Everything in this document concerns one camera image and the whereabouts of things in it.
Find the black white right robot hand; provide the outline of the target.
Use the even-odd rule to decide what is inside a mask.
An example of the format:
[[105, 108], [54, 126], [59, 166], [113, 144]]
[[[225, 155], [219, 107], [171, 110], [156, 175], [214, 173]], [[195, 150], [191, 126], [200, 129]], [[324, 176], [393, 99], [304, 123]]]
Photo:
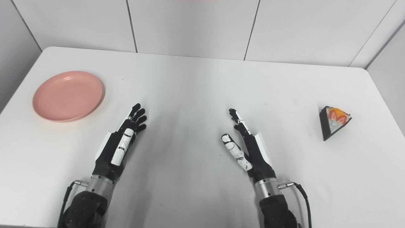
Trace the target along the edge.
[[224, 146], [255, 183], [267, 178], [276, 178], [275, 171], [269, 162], [269, 158], [265, 154], [265, 147], [259, 134], [253, 135], [250, 132], [247, 124], [237, 110], [230, 108], [229, 114], [232, 117], [231, 119], [236, 123], [234, 129], [237, 130], [243, 138], [247, 153], [228, 133], [221, 136]]

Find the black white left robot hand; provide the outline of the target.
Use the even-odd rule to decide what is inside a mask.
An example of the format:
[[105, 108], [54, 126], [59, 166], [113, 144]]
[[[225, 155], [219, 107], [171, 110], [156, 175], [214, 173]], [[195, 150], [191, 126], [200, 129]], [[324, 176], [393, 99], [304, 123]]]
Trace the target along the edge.
[[137, 103], [132, 107], [117, 131], [108, 132], [95, 160], [93, 176], [101, 176], [116, 182], [125, 168], [124, 159], [137, 135], [146, 129], [146, 110]]

